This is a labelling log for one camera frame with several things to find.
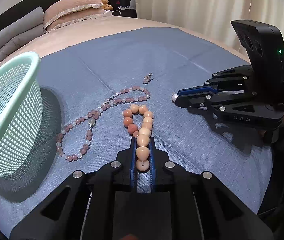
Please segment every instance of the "plastic basket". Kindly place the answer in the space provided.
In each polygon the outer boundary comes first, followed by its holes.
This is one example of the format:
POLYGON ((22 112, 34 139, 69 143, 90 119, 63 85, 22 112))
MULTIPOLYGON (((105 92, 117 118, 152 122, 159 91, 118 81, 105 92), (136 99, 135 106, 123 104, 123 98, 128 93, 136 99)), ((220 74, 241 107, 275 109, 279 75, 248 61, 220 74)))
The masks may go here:
POLYGON ((35 80, 40 58, 20 54, 0 67, 0 177, 16 171, 30 153, 42 119, 35 80))

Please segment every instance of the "stuffed animal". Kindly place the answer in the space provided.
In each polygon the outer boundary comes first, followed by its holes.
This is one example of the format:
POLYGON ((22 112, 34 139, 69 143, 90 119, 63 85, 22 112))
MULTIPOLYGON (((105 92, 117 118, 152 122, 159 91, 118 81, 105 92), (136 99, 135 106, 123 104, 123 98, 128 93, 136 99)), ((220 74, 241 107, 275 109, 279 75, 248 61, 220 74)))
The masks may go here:
POLYGON ((109 2, 109 0, 101 0, 101 3, 103 4, 101 6, 101 8, 104 9, 104 10, 113 10, 113 6, 107 4, 108 2, 109 2))

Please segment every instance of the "pink beaded necklace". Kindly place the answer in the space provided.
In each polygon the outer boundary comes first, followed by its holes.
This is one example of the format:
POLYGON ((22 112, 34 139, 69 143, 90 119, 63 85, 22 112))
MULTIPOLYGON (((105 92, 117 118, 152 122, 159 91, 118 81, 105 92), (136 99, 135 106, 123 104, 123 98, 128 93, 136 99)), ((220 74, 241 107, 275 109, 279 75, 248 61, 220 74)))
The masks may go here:
MULTIPOLYGON (((147 76, 144 77, 143 83, 148 83, 150 80, 153 79, 153 74, 149 73, 147 76)), ((81 116, 80 118, 76 119, 74 122, 69 123, 68 125, 66 125, 61 132, 58 134, 57 138, 56 138, 56 151, 58 152, 58 154, 63 157, 65 160, 71 162, 71 161, 76 161, 80 158, 82 158, 83 155, 86 154, 86 152, 89 150, 90 148, 90 144, 91 144, 91 140, 92 140, 92 129, 96 124, 96 120, 99 118, 99 116, 101 115, 101 113, 103 111, 105 111, 106 109, 116 106, 117 104, 121 104, 121 103, 133 103, 133 102, 142 102, 142 101, 146 101, 150 98, 150 92, 145 89, 144 87, 140 87, 140 86, 132 86, 129 88, 125 88, 122 89, 120 92, 115 93, 114 95, 112 95, 111 97, 109 97, 108 99, 106 99, 103 104, 101 104, 100 107, 97 107, 95 109, 92 109, 90 112, 88 112, 88 114, 81 116), (125 98, 125 99, 121 99, 121 98, 117 98, 119 95, 124 95, 125 93, 129 93, 131 91, 134 90, 138 90, 138 91, 142 91, 144 92, 145 96, 142 97, 138 97, 138 98, 125 98), (75 127, 76 125, 79 125, 80 123, 84 122, 85 120, 88 120, 89 123, 89 130, 87 131, 86 135, 85 135, 85 143, 83 144, 82 148, 80 149, 80 152, 77 154, 73 154, 73 155, 67 155, 63 152, 62 149, 62 139, 64 138, 65 134, 70 131, 73 127, 75 127)))

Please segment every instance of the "jewelry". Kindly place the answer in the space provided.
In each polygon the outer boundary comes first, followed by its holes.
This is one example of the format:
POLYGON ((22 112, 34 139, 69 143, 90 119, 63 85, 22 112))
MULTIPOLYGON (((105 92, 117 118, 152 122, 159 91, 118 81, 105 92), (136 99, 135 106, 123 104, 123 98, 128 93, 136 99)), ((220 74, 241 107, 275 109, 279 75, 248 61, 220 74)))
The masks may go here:
POLYGON ((133 103, 133 102, 142 102, 142 101, 146 101, 150 98, 150 92, 144 88, 144 87, 140 87, 140 86, 133 86, 133 87, 129 87, 129 88, 125 88, 122 89, 120 92, 112 95, 111 97, 109 97, 108 99, 106 99, 103 104, 101 104, 100 107, 97 107, 95 109, 92 109, 90 112, 88 112, 88 114, 81 116, 80 118, 76 119, 74 122, 69 123, 68 125, 66 125, 61 132, 58 134, 57 138, 56 138, 56 151, 58 152, 58 154, 63 157, 65 160, 71 162, 71 161, 76 161, 77 159, 82 158, 83 155, 85 155, 87 153, 87 151, 89 150, 89 146, 91 144, 91 140, 92 140, 92 129, 96 124, 96 120, 99 118, 99 116, 101 115, 101 113, 103 111, 105 111, 106 109, 113 107, 117 104, 121 104, 121 103, 133 103), (119 95, 124 95, 125 93, 129 93, 131 91, 134 90, 138 90, 138 91, 142 91, 144 92, 145 96, 143 97, 138 97, 138 98, 125 98, 125 99, 121 99, 121 98, 117 98, 119 95), (85 120, 88 120, 89 123, 89 130, 87 131, 86 135, 85 135, 85 143, 83 144, 82 148, 80 149, 80 152, 77 154, 73 154, 73 155, 66 155, 63 152, 62 149, 62 139, 64 137, 64 135, 70 131, 73 127, 75 127, 76 125, 84 122, 85 120))
POLYGON ((151 80, 153 80, 153 73, 149 73, 148 75, 146 75, 143 79, 143 84, 148 84, 151 80))
POLYGON ((153 113, 149 111, 146 105, 138 106, 131 105, 130 109, 123 111, 123 124, 128 128, 130 135, 133 135, 137 138, 138 148, 135 150, 137 156, 136 167, 140 172, 146 172, 150 163, 148 157, 150 155, 150 149, 148 148, 151 136, 151 130, 153 128, 153 113), (133 123, 133 114, 135 113, 143 114, 143 123, 142 127, 138 129, 137 125, 133 123))

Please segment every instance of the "white bead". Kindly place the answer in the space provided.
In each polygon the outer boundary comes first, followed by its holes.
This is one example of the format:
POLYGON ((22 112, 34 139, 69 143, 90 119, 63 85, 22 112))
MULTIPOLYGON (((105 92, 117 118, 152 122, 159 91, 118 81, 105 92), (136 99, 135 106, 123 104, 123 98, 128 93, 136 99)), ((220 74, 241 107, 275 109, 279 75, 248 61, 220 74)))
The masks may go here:
POLYGON ((92 125, 95 125, 95 119, 94 118, 90 118, 89 119, 89 123, 92 124, 92 125))
POLYGON ((174 94, 174 95, 172 96, 172 98, 171 98, 171 99, 172 99, 172 101, 173 101, 173 102, 175 102, 175 100, 177 100, 178 96, 179 96, 179 95, 174 94))

